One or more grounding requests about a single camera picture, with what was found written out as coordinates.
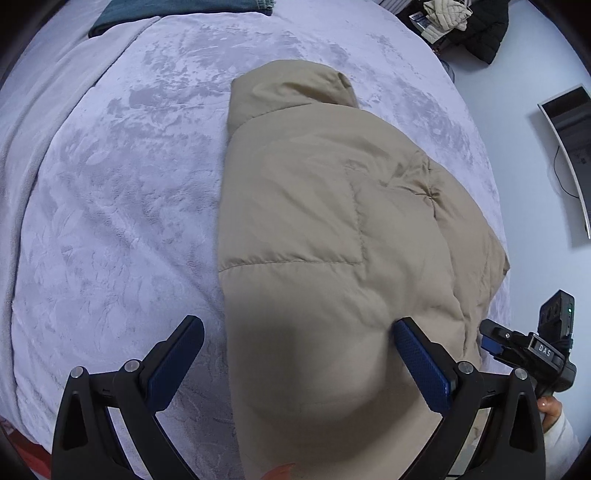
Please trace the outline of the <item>person's right hand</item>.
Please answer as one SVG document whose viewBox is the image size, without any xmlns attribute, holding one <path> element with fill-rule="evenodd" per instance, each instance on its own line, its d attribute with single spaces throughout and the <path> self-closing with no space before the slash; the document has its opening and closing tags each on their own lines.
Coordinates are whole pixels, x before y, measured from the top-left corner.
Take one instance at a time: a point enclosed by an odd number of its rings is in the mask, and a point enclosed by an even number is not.
<svg viewBox="0 0 591 480">
<path fill-rule="evenodd" d="M 547 433 L 560 419 L 562 403 L 554 396 L 543 396 L 537 400 L 538 410 L 542 415 L 542 429 Z"/>
</svg>

